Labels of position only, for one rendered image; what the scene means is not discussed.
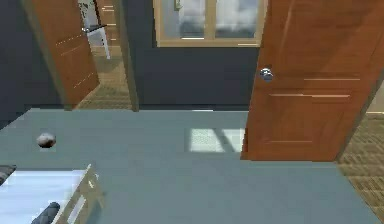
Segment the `silver round door knob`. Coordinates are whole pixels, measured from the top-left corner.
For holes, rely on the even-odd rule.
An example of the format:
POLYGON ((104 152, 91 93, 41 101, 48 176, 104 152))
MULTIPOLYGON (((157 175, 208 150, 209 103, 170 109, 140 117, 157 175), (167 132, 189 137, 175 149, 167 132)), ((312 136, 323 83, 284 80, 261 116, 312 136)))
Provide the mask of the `silver round door knob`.
POLYGON ((264 81, 269 82, 273 79, 272 71, 269 68, 263 68, 260 70, 260 77, 264 81))

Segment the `grey round ball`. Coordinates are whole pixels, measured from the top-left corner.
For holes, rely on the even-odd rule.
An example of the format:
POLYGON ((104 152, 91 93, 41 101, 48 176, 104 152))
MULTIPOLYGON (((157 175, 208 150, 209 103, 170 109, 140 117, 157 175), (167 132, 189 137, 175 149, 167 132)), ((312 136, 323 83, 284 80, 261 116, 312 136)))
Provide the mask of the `grey round ball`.
POLYGON ((41 148, 51 148, 56 144, 56 136, 50 133, 42 133, 36 139, 41 148))

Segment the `dark grey pillow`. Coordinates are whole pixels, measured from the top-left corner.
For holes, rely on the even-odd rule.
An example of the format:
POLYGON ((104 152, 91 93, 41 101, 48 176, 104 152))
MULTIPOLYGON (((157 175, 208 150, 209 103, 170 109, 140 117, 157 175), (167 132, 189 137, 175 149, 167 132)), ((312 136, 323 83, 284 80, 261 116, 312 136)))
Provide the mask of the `dark grey pillow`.
POLYGON ((0 186, 17 169, 16 165, 0 165, 0 186))
POLYGON ((60 205, 57 202, 51 202, 31 224, 52 224, 59 210, 60 205))

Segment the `pale wood framed window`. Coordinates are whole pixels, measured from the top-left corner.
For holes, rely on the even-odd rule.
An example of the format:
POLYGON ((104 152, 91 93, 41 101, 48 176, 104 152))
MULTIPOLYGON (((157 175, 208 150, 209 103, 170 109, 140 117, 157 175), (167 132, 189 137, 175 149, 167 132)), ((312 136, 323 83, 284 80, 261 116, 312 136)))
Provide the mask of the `pale wood framed window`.
POLYGON ((160 48, 254 48, 268 0, 152 0, 160 48))

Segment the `bed with pale blue sheet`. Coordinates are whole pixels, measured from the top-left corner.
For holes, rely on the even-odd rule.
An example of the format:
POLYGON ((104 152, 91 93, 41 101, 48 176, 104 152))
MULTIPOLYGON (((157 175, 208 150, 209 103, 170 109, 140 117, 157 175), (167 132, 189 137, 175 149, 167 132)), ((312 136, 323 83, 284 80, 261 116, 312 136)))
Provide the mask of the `bed with pale blue sheet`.
POLYGON ((94 167, 15 170, 0 186, 0 224, 31 224, 51 202, 60 205, 52 224, 87 224, 96 203, 104 208, 94 167))

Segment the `brown wooden room door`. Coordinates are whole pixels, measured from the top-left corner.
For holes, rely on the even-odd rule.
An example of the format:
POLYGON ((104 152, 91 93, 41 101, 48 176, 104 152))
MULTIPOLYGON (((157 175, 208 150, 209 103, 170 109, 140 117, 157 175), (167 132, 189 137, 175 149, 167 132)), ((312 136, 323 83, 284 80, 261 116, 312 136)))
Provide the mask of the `brown wooden room door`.
POLYGON ((77 0, 21 0, 63 107, 73 110, 99 78, 77 0))
POLYGON ((242 159, 335 160, 383 79, 384 0, 268 0, 242 159))

